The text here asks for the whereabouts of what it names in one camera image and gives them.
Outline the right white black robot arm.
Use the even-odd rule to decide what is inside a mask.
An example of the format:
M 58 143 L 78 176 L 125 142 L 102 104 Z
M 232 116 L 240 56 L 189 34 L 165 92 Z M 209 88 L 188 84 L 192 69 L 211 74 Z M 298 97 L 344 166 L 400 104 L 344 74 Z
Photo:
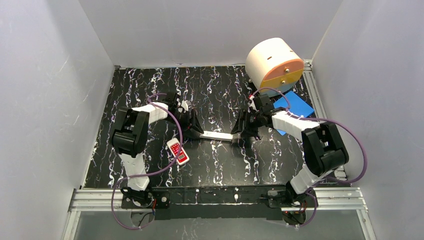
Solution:
M 260 127 L 286 132 L 302 143 L 305 165 L 284 190 L 270 191 L 265 198 L 269 207 L 299 203 L 298 211 L 283 212 L 283 220 L 287 226 L 303 227 L 312 221 L 306 216 L 308 203 L 314 215 L 318 208 L 313 187 L 349 161 L 340 132 L 328 120 L 311 121 L 294 116 L 287 107 L 275 107 L 267 94 L 251 96 L 251 105 L 239 111 L 231 134 L 259 139 Z

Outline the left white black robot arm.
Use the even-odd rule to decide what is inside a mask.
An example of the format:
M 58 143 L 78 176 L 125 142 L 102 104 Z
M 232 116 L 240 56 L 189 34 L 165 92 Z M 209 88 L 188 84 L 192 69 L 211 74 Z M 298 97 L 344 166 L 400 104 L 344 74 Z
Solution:
M 174 122 L 180 139 L 194 139 L 204 133 L 191 102 L 182 100 L 176 92 L 162 94 L 162 99 L 152 101 L 141 107 L 120 108 L 115 115 L 115 123 L 110 140 L 115 152 L 124 164 L 127 186 L 121 193 L 141 208 L 152 208 L 161 199 L 150 187 L 143 152 L 147 145 L 149 126 L 160 120 Z

